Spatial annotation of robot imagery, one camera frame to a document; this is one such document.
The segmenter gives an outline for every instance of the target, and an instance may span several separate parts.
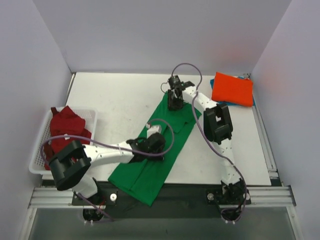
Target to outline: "folded orange cloth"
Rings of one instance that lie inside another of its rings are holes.
[[[250,79],[240,79],[217,72],[211,99],[216,102],[229,102],[251,107],[254,104],[253,85]]]

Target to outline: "white plastic basket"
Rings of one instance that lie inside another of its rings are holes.
[[[70,107],[72,111],[85,120],[85,128],[91,132],[91,139],[95,137],[97,116],[98,113],[95,109],[80,108],[80,107]],[[64,107],[57,107],[58,112],[60,112]],[[50,121],[53,115],[51,110],[49,110],[42,122],[39,134],[36,138],[35,148],[32,152],[32,157],[29,164],[29,171],[33,174],[41,175],[51,175],[51,171],[45,169],[45,162],[40,156],[40,146],[48,138],[51,137],[50,134]]]

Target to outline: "green cloth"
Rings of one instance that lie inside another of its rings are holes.
[[[171,150],[164,155],[163,161],[144,160],[130,164],[120,163],[113,171],[108,181],[122,191],[151,206],[164,184],[178,154],[186,143],[196,121],[190,104],[186,104],[178,111],[168,110],[167,94],[163,96],[149,120],[166,120],[173,128],[174,143]],[[161,134],[165,138],[166,150],[172,142],[172,134],[167,125],[161,121],[154,121],[152,125],[161,125]],[[139,137],[147,136],[144,127]]]

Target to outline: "white table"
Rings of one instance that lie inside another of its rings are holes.
[[[169,74],[123,74],[77,72],[67,105],[98,110],[95,140],[114,144],[138,136],[163,97],[160,84]],[[199,82],[197,75],[179,75],[181,81]],[[203,76],[199,90],[211,96],[210,79]],[[235,164],[248,185],[270,186],[270,177],[260,142],[253,110],[230,106],[233,124],[232,146]],[[220,184],[216,156],[203,140],[195,125],[178,155],[166,183]],[[117,164],[107,164],[88,171],[98,181],[106,181]]]

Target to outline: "gray wall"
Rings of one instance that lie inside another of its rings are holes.
[[[33,1],[72,71],[212,75],[250,73],[291,0]]]
[[[255,66],[257,102],[305,239],[319,239],[320,1],[293,0]]]
[[[28,171],[38,126],[62,105],[70,71],[31,0],[0,3],[0,233],[18,239],[37,179]]]

